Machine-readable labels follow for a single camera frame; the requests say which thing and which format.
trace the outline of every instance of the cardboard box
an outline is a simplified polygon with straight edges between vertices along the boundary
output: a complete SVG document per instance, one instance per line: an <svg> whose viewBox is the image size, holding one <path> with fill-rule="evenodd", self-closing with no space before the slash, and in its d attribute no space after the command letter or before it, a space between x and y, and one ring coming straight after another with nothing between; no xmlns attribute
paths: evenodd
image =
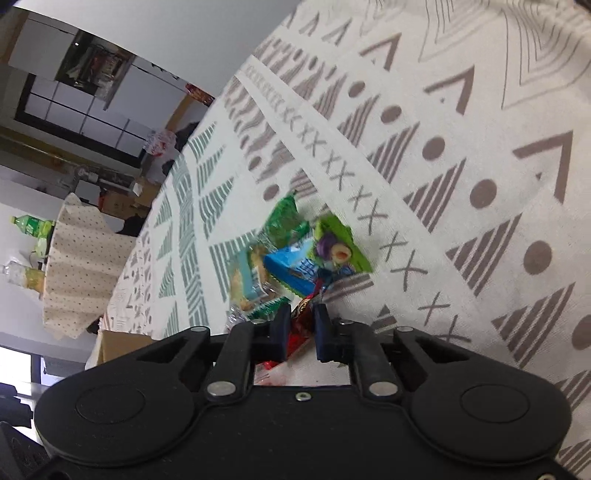
<svg viewBox="0 0 591 480"><path fill-rule="evenodd" d="M134 208L135 199L117 192L107 192L101 198L100 211L123 220L137 213Z"/></svg>
<svg viewBox="0 0 591 480"><path fill-rule="evenodd" d="M145 346L154 343L147 335L136 333L101 331L102 338L99 347L97 365L104 364L109 360L127 355Z"/></svg>
<svg viewBox="0 0 591 480"><path fill-rule="evenodd" d="M150 183L146 178L140 177L136 180L142 186L142 193L135 199L135 203L147 208L152 207L152 202L158 195L162 185Z"/></svg>

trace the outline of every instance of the screw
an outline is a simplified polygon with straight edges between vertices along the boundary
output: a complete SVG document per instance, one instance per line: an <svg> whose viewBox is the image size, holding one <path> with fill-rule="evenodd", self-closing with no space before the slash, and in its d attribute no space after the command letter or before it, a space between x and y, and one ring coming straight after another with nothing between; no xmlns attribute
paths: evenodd
<svg viewBox="0 0 591 480"><path fill-rule="evenodd" d="M310 395L308 392L298 392L295 394L295 399L297 401L308 401L312 400L312 395Z"/></svg>
<svg viewBox="0 0 591 480"><path fill-rule="evenodd" d="M376 382L369 386L369 392L376 397L389 397L398 392L398 386L392 382Z"/></svg>
<svg viewBox="0 0 591 480"><path fill-rule="evenodd" d="M236 391L236 385L232 382L221 380L219 382L210 383L207 386L207 393L212 397L227 397Z"/></svg>

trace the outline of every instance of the plastic bottle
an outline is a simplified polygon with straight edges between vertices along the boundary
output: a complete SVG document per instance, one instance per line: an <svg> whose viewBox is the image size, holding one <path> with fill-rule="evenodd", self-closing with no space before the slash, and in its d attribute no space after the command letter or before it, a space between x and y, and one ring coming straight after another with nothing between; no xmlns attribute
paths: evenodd
<svg viewBox="0 0 591 480"><path fill-rule="evenodd" d="M2 267L2 273L9 283L43 293L45 274L41 270L11 261Z"/></svg>
<svg viewBox="0 0 591 480"><path fill-rule="evenodd" d="M10 222L14 223L22 233L36 238L46 238L53 226L53 222L39 220L39 218L32 217L31 215L10 217Z"/></svg>

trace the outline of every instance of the polka dot cloth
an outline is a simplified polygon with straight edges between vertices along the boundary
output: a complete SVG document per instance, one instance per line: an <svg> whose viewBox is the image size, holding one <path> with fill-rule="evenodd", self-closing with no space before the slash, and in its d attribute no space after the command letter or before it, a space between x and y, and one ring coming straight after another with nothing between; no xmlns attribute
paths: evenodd
<svg viewBox="0 0 591 480"><path fill-rule="evenodd" d="M135 238L113 233L96 207L68 195L51 239L43 325L78 338L105 312Z"/></svg>

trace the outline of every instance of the white cloth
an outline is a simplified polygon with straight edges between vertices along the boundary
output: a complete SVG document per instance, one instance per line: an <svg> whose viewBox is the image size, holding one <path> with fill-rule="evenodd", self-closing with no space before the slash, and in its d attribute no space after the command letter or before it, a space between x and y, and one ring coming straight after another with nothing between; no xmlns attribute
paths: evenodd
<svg viewBox="0 0 591 480"><path fill-rule="evenodd" d="M104 314L135 238L113 233L96 207L69 194L54 227L43 293L43 325L78 338Z"/></svg>
<svg viewBox="0 0 591 480"><path fill-rule="evenodd" d="M415 326L557 384L573 410L559 459L589 478L590 66L590 15L567 1L302 3L177 160L112 323L222 332L228 256L296 189L304 216L337 214L375 269L326 295L331 314ZM132 280L140 255L151 277ZM347 380L312 357L287 381Z"/></svg>

